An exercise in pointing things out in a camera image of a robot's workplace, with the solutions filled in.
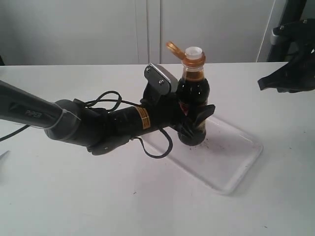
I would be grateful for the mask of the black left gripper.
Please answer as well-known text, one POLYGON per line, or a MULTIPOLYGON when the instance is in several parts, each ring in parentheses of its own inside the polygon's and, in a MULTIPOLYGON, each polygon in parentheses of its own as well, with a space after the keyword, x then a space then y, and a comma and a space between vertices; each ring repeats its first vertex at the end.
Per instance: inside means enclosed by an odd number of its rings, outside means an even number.
POLYGON ((175 93, 162 95, 147 84, 140 100, 140 134, 170 127, 187 138, 204 138, 205 121, 214 114, 215 108, 214 104, 190 106, 185 116, 175 93))

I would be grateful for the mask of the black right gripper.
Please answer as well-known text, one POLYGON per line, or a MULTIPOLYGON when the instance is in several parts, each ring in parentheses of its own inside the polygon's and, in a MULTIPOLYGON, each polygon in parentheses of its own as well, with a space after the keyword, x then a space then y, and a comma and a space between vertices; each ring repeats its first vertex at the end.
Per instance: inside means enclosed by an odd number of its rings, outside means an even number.
POLYGON ((287 55, 284 46, 291 43, 297 51, 290 61, 272 74, 259 79, 260 90, 304 92, 315 89, 315 20, 308 18, 281 25, 271 30, 274 52, 271 61, 283 61, 287 55))

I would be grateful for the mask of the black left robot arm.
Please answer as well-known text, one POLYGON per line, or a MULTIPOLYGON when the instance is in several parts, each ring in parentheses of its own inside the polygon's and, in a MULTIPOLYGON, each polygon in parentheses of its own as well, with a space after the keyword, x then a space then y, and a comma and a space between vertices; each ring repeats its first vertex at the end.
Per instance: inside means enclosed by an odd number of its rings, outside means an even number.
POLYGON ((158 103, 142 99, 141 104, 123 102, 118 98, 112 109, 96 107, 104 101, 59 100, 51 103, 14 87, 6 82, 0 84, 0 118, 22 125, 22 129, 43 129, 52 140, 83 146, 93 155, 103 155, 127 144, 142 135, 171 127, 186 137, 193 137, 193 129, 210 117, 214 105, 193 110, 186 116, 174 93, 162 96, 158 103))

